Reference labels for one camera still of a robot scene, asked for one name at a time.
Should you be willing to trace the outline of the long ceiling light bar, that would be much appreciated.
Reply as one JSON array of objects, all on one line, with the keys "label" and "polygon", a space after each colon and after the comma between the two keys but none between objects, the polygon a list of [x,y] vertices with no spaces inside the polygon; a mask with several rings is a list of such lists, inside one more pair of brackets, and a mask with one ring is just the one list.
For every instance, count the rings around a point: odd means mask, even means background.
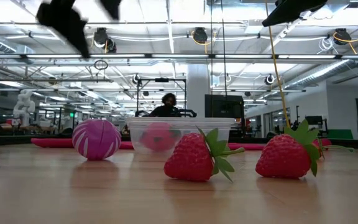
[{"label": "long ceiling light bar", "polygon": [[[80,59],[80,54],[0,54],[3,59]],[[307,54],[91,54],[90,58],[157,58],[157,59],[300,59],[300,60],[358,60],[357,55],[307,55]]]}]

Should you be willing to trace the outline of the purple white-striped toy ball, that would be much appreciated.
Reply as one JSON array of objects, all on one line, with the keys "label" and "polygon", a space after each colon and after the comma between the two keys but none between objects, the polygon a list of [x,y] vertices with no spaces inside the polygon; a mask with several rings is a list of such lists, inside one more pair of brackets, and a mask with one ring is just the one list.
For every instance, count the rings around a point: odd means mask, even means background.
[{"label": "purple white-striped toy ball", "polygon": [[76,151],[91,161],[111,157],[121,146],[121,134],[117,127],[107,120],[88,119],[80,123],[72,134]]}]

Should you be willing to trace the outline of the green panel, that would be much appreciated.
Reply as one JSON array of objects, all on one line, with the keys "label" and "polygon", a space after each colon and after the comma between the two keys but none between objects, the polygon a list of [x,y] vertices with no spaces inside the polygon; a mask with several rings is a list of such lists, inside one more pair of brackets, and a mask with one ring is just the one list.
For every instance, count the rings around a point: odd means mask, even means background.
[{"label": "green panel", "polygon": [[329,129],[327,138],[329,139],[353,139],[350,129]]}]

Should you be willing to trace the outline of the red toy strawberry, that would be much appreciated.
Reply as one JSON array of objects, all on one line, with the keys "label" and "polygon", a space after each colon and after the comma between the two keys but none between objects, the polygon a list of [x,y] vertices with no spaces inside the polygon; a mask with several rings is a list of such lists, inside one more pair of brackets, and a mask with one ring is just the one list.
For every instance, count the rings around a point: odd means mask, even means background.
[{"label": "red toy strawberry", "polygon": [[262,149],[256,173],[262,177],[288,179],[299,179],[308,171],[316,175],[320,152],[313,142],[318,139],[318,133],[317,129],[309,130],[307,120],[296,130],[285,128],[283,134],[274,136]]},{"label": "red toy strawberry", "polygon": [[184,135],[164,165],[165,175],[172,179],[206,182],[222,173],[232,181],[229,173],[235,169],[226,158],[243,153],[245,149],[231,150],[228,141],[219,140],[218,134],[219,129],[215,128],[207,134],[199,129],[197,133]]}]

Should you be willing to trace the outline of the black distant monitor stand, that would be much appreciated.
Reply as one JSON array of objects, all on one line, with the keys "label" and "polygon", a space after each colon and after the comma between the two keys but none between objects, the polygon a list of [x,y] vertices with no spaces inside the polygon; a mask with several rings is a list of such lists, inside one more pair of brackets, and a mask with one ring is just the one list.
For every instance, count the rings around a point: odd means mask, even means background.
[{"label": "black distant monitor stand", "polygon": [[328,123],[327,119],[322,116],[306,116],[305,119],[309,124],[309,129],[317,129],[319,131],[318,137],[327,138],[328,136]]}]

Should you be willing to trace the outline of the white building column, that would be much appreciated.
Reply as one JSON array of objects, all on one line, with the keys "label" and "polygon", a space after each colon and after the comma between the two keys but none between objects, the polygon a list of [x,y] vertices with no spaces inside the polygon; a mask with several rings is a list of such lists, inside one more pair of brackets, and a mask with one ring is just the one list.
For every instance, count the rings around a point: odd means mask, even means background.
[{"label": "white building column", "polygon": [[210,93],[210,80],[206,64],[189,64],[187,71],[186,99],[187,108],[205,117],[205,95]]}]

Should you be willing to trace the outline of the small long-stemmed toy strawberry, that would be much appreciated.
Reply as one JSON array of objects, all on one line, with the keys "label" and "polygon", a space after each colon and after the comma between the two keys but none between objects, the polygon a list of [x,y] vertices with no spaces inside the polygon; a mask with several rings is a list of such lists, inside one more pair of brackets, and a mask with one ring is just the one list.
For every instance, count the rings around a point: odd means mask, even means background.
[{"label": "small long-stemmed toy strawberry", "polygon": [[313,142],[313,144],[317,147],[320,157],[322,157],[323,159],[325,158],[324,156],[324,152],[328,151],[330,148],[333,149],[345,149],[349,152],[354,152],[355,149],[351,148],[351,147],[345,147],[345,146],[338,146],[338,145],[333,145],[332,142],[329,139],[317,139]]}]

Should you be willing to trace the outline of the black monitor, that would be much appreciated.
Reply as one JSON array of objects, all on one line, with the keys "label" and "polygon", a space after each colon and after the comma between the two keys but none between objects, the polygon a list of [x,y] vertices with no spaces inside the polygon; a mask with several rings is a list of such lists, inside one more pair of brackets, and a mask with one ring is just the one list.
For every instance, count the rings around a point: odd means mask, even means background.
[{"label": "black monitor", "polygon": [[205,95],[206,118],[244,118],[244,99],[235,95]]}]

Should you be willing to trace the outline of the black tubular stand frame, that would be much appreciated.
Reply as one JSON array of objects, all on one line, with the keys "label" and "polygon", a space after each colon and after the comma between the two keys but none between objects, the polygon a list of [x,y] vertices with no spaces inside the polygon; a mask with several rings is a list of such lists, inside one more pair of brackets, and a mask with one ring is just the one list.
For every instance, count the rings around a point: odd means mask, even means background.
[{"label": "black tubular stand frame", "polygon": [[[140,87],[140,82],[145,81],[145,83],[142,85],[142,87]],[[187,84],[186,84],[186,79],[178,79],[178,78],[164,78],[164,77],[160,77],[160,78],[139,78],[136,84],[136,112],[135,112],[135,117],[138,117],[142,112],[139,110],[139,93],[142,91],[142,89],[144,87],[146,87],[149,82],[156,82],[156,83],[168,83],[168,82],[174,82],[175,84],[177,84],[180,88],[181,86],[178,84],[178,82],[183,82],[184,83],[184,88],[182,89],[183,92],[185,93],[185,97],[187,94]]]}]

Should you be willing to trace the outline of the person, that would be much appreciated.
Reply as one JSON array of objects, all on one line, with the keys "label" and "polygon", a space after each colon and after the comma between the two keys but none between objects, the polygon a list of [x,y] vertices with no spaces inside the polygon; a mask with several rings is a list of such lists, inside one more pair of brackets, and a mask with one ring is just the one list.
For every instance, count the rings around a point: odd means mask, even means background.
[{"label": "person", "polygon": [[176,107],[177,99],[173,93],[167,93],[162,98],[162,106],[156,107],[149,116],[151,117],[179,117],[180,112]]}]

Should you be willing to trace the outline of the clear plastic tupperware container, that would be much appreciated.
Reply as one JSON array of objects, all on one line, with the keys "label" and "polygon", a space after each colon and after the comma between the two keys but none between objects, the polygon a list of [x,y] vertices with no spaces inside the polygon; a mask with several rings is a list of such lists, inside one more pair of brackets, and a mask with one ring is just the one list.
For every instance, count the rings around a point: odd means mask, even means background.
[{"label": "clear plastic tupperware container", "polygon": [[164,118],[164,117],[131,117],[126,119],[129,128],[131,143],[134,150],[141,154],[171,154],[175,147],[169,151],[155,152],[147,149],[140,143],[140,137],[148,125],[152,123],[169,123],[174,129],[181,131],[181,138],[186,134],[199,133],[202,130],[205,134],[217,129],[217,139],[229,139],[229,131],[235,123],[233,118]]}]

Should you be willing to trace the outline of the large red toy tomato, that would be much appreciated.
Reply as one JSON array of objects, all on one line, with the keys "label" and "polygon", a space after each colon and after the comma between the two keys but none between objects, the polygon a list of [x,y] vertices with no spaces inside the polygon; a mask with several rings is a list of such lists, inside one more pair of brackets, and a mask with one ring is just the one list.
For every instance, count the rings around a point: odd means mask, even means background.
[{"label": "large red toy tomato", "polygon": [[152,123],[140,137],[140,143],[155,152],[169,151],[181,139],[181,131],[169,123]]}]

